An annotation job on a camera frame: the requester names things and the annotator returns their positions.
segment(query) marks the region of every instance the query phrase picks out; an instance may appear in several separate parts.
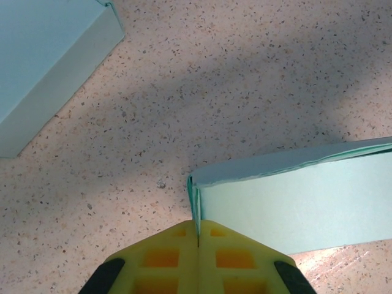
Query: yellow plastic part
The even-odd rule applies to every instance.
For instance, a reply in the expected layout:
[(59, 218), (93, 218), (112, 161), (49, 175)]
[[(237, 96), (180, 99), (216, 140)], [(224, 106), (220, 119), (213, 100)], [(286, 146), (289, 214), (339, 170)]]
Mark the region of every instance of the yellow plastic part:
[(290, 294), (274, 262), (290, 257), (229, 228), (182, 222), (112, 256), (125, 265), (109, 294)]
[(110, 256), (125, 265), (109, 294), (197, 294), (195, 224), (182, 222)]

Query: cardboard box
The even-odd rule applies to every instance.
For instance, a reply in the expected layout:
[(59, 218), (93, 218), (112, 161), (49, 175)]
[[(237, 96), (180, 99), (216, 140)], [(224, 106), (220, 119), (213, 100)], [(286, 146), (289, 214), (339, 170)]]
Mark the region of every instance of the cardboard box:
[(392, 238), (392, 137), (194, 171), (192, 214), (285, 254)]
[(0, 157), (15, 157), (124, 37), (113, 4), (3, 0)]

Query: speckled floor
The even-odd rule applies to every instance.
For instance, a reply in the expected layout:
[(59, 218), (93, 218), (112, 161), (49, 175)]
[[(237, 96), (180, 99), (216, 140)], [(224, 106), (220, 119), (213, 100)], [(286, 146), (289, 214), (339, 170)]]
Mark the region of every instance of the speckled floor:
[[(0, 160), (0, 293), (77, 293), (190, 218), (197, 167), (392, 135), (389, 0), (115, 3), (125, 41)], [(392, 241), (295, 259), (318, 293), (392, 293)]]

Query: terrazzo floor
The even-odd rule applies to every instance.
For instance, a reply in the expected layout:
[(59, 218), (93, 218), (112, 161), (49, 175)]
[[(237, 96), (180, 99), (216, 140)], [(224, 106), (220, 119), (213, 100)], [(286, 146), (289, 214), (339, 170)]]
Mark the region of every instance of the terrazzo floor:
[[(126, 39), (0, 159), (0, 293), (77, 293), (190, 219), (197, 167), (392, 135), (389, 0), (115, 4)], [(392, 293), (390, 240), (294, 258), (319, 294)]]

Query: light blue box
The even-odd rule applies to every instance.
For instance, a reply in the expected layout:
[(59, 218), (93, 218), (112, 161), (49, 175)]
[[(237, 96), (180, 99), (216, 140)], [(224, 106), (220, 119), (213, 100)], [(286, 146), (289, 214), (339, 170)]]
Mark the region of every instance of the light blue box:
[(15, 157), (124, 38), (110, 1), (3, 0), (0, 157)]

